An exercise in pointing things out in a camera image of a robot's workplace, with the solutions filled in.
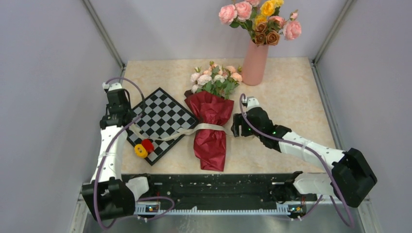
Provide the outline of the cream ribbon with gold lettering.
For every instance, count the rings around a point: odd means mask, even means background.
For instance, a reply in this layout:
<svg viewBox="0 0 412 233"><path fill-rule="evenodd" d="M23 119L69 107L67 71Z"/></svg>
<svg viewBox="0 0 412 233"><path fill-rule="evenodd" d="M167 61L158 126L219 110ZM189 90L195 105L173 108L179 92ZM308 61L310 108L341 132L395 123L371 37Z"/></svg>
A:
<svg viewBox="0 0 412 233"><path fill-rule="evenodd" d="M178 138L178 137L180 137L180 136L182 136L182 135L191 135L191 134L193 134L193 133L195 133L195 132L197 132L197 131L200 131L200 130L222 131L222 132L224 132L227 136L229 136L229 137L234 137L234 134L233 134L229 129L226 129L226 128L223 127L223 126L214 125L214 124L208 124L208 123L198 124L194 129L183 129L183 128L180 128L180 129L177 130L177 133L175 133L175 134L173 134L173 135L171 135L171 136L164 137L164 138L155 138L155 137L143 136L143 135L140 133L141 129L140 129L138 126L136 126L135 124L132 125L132 126L130 126L129 129L130 129L134 134L136 134L136 135L138 136L138 138L140 138L140 139L142 139L142 140L144 140L144 139L150 139L150 140L154 140L154 141L156 141L156 140L158 140L158 141L170 141L170 140L176 139L176 138Z"/></svg>

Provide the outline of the red paper flower bouquet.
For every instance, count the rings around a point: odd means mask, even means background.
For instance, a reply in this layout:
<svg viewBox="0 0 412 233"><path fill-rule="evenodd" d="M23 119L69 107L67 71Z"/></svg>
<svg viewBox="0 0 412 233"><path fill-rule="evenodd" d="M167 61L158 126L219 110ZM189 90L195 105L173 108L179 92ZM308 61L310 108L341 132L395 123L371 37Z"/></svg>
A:
<svg viewBox="0 0 412 233"><path fill-rule="evenodd" d="M234 108L231 95L243 81L234 66L210 61L208 68L196 67L191 88L184 92L185 104L199 120L193 150L202 170L222 172L227 153L228 131L224 128Z"/></svg>

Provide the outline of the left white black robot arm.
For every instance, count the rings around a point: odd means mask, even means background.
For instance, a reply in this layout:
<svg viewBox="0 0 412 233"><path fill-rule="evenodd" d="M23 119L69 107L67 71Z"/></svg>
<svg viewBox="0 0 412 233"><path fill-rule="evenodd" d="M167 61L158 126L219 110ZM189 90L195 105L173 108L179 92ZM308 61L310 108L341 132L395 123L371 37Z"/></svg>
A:
<svg viewBox="0 0 412 233"><path fill-rule="evenodd" d="M113 87L106 91L108 103L99 122L101 147L96 170L89 184L82 186L81 194L98 223L131 216L136 202L154 198L156 188L146 177L123 181L121 174L123 146L127 139L125 126L137 116L132 110L129 93Z"/></svg>

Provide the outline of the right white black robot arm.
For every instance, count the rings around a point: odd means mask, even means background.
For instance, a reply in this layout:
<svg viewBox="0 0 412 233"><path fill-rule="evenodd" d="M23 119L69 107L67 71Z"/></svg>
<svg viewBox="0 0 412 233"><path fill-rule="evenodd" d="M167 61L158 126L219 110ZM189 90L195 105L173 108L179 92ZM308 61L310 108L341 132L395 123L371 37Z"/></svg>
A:
<svg viewBox="0 0 412 233"><path fill-rule="evenodd" d="M294 177L285 186L285 194L291 200L304 194L326 195L356 208L378 182L360 150L338 150L308 140L288 127L273 124L261 107L234 114L231 131L235 137L256 136L265 147L324 170Z"/></svg>

